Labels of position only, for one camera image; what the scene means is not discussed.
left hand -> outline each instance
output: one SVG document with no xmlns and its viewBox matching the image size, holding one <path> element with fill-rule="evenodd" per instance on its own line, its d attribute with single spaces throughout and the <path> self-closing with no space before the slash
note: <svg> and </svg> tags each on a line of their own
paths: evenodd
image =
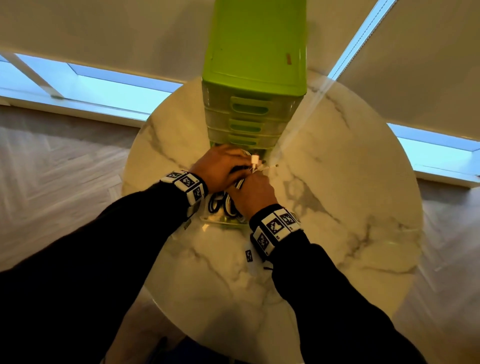
<svg viewBox="0 0 480 364">
<path fill-rule="evenodd" d="M 230 173 L 235 166 L 252 166 L 250 156 L 235 146 L 223 144 L 210 148 L 189 170 L 203 179 L 208 192 L 213 194 L 230 187 L 236 181 L 247 177 L 250 170 Z"/>
</svg>

wooden floor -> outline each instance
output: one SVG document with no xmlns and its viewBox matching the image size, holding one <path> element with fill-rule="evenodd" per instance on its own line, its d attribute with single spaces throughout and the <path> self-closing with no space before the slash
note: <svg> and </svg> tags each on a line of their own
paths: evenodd
<svg viewBox="0 0 480 364">
<path fill-rule="evenodd" d="M 0 270 L 119 198 L 138 129 L 0 106 Z M 420 181 L 424 256 L 394 318 L 430 364 L 480 363 L 480 189 Z M 142 291 L 106 363 L 143 363 L 157 340 L 182 337 Z"/>
</svg>

round marble table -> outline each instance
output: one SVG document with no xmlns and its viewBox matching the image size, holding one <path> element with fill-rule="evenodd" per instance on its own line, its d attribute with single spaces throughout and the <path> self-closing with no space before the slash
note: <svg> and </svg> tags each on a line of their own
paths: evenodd
<svg viewBox="0 0 480 364">
<path fill-rule="evenodd" d="M 270 164 L 279 164 L 270 182 L 310 241 L 391 316 L 420 255 L 422 209 L 413 170 L 385 121 L 362 99 L 317 74 L 309 74 L 308 84 L 270 156 Z M 139 132 L 123 194 L 187 169 L 208 148 L 197 78 L 159 105 Z M 185 334 L 217 352 L 254 364 L 302 363 L 295 314 L 271 271 L 247 268 L 249 228 L 207 225 L 200 214 L 158 255 L 145 282 L 156 304 Z"/>
</svg>

black sleeve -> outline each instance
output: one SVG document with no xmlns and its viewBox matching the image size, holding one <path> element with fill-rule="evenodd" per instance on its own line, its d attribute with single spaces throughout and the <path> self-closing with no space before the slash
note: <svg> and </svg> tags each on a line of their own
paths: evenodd
<svg viewBox="0 0 480 364">
<path fill-rule="evenodd" d="M 188 206 L 159 182 L 1 272 L 2 355 L 98 364 Z"/>
<path fill-rule="evenodd" d="M 250 221 L 252 231 L 280 208 L 271 205 L 259 211 Z M 369 303 L 302 230 L 282 239 L 270 260 L 275 287 L 295 311 L 306 364 L 426 363 L 390 318 Z"/>
</svg>

